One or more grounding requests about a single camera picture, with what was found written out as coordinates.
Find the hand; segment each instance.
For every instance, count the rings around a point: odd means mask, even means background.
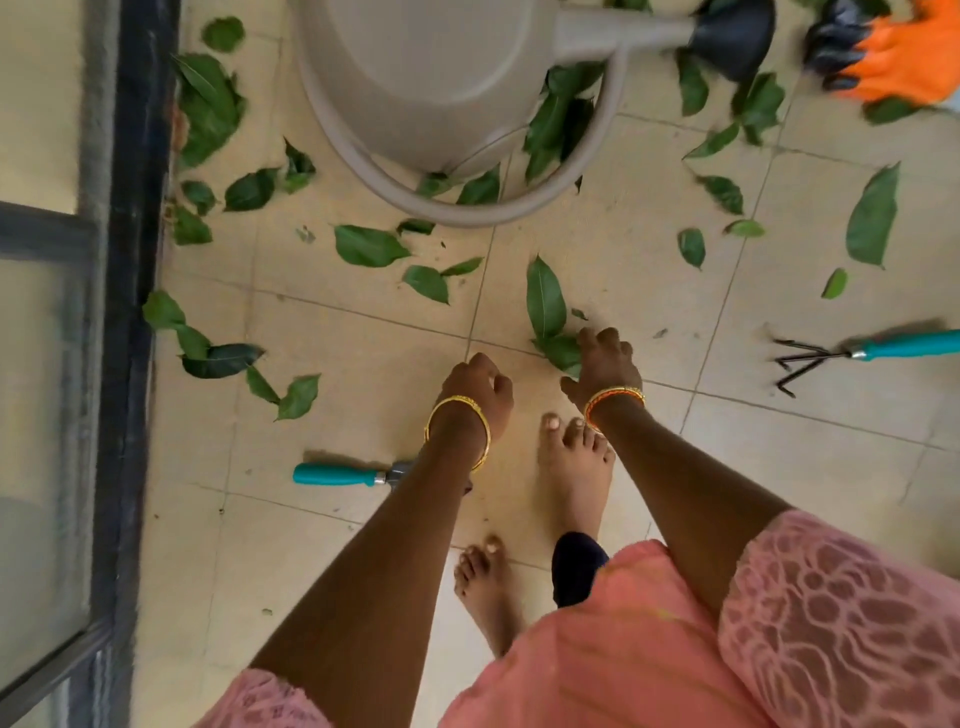
[[[476,354],[469,364],[457,364],[441,387],[437,401],[454,395],[469,397],[479,404],[490,425],[491,439],[494,442],[500,439],[514,409],[514,384],[500,374],[486,354]],[[460,402],[445,404],[437,410],[430,435],[440,432],[463,433],[477,439],[481,452],[487,444],[487,433],[480,418]]]
[[[945,102],[960,87],[960,3],[914,0],[917,17],[871,19],[854,0],[830,0],[806,36],[804,64],[826,91],[861,101],[899,96]]]
[[[564,390],[581,412],[597,392],[608,387],[642,388],[643,380],[634,366],[634,348],[620,341],[615,328],[605,328],[600,333],[590,327],[581,328],[577,334],[580,344],[580,381],[569,376],[560,380]]]

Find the gold bangle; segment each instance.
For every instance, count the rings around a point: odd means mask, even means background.
[[[487,446],[483,449],[483,454],[480,456],[480,459],[477,460],[477,464],[472,468],[475,471],[480,470],[480,467],[487,462],[487,455],[490,454],[490,445],[493,441],[493,437],[490,434],[490,423],[487,422],[487,416],[483,413],[483,410],[480,409],[480,405],[469,397],[464,397],[463,395],[453,395],[452,397],[447,397],[445,400],[440,400],[437,402],[433,408],[433,411],[430,412],[430,417],[427,418],[426,426],[423,428],[423,442],[430,442],[430,423],[433,422],[433,416],[437,414],[437,410],[448,402],[452,401],[459,401],[465,404],[467,407],[477,413],[477,417],[479,417],[480,422],[483,423],[484,431],[487,433]]]
[[[600,431],[600,428],[590,419],[590,413],[597,404],[607,397],[613,397],[614,395],[630,395],[634,399],[640,400],[640,404],[644,407],[647,405],[647,399],[643,396],[639,387],[608,387],[607,389],[601,389],[589,399],[587,406],[584,407],[584,420],[597,432]]]

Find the bare foot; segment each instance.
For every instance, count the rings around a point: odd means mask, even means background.
[[[503,657],[526,627],[503,542],[490,536],[482,549],[468,547],[453,576],[453,589],[487,638],[493,656]]]
[[[540,421],[539,477],[552,494],[556,536],[580,531],[596,540],[607,507],[616,455],[606,438],[581,418],[566,429],[555,414]]]

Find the gardening glove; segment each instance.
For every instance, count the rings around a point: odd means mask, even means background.
[[[804,65],[840,96],[960,111],[960,0],[913,0],[915,17],[871,18],[853,0],[830,0],[806,36]]]

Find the tile floor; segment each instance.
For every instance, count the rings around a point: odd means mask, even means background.
[[[722,237],[728,218],[680,164],[725,119],[729,86],[713,82],[708,107],[682,118],[670,61],[637,59],[581,195],[571,189],[496,230],[411,236],[430,264],[486,257],[480,271],[458,280],[450,306],[402,285],[399,264],[355,268],[335,254],[331,226],[391,227],[401,215],[327,146],[300,88],[284,6],[186,4],[187,46],[217,15],[241,16],[250,32],[226,59],[250,111],[196,176],[222,193],[242,174],[280,162],[284,135],[320,173],[260,212],[212,213],[216,241],[166,246],[162,285],[217,341],[246,338],[265,347],[271,380],[323,377],[308,416],[273,423],[240,378],[186,376],[175,342],[159,337],[137,728],[196,719],[386,495],[297,487],[293,467],[318,451],[380,463],[415,453],[438,384],[473,352],[486,352],[514,379],[517,405],[510,440],[464,501],[449,564],[458,548],[496,531],[516,560],[529,616],[551,608],[551,545],[533,491],[535,426],[546,409],[571,409],[556,372],[528,343],[524,272],[537,253],[559,276],[568,303],[634,342],[651,410],[669,427],[797,505],[960,575],[960,540],[948,527],[960,511],[960,360],[838,362],[799,383],[796,400],[775,393],[778,370],[768,360],[771,332],[830,345],[914,322],[960,327],[960,121],[926,114],[867,127],[854,105],[801,78],[797,39],[809,18],[790,0],[778,3],[766,65],[788,91],[784,125],[768,133],[763,149],[736,142],[697,162],[697,171],[738,181],[765,237]],[[694,4],[681,0],[672,10]],[[654,5],[671,10],[665,0]],[[900,216],[886,270],[851,263],[843,248],[850,210],[873,171],[897,160]],[[516,193],[523,165],[518,159],[507,167],[505,194]],[[297,237],[301,225],[315,242]],[[702,272],[676,250],[677,230],[690,226],[707,235]],[[824,281],[838,265],[851,271],[848,291],[823,301]],[[601,540],[616,550],[648,534],[658,535],[649,512],[617,470]],[[435,725],[487,658],[448,574],[415,724]]]

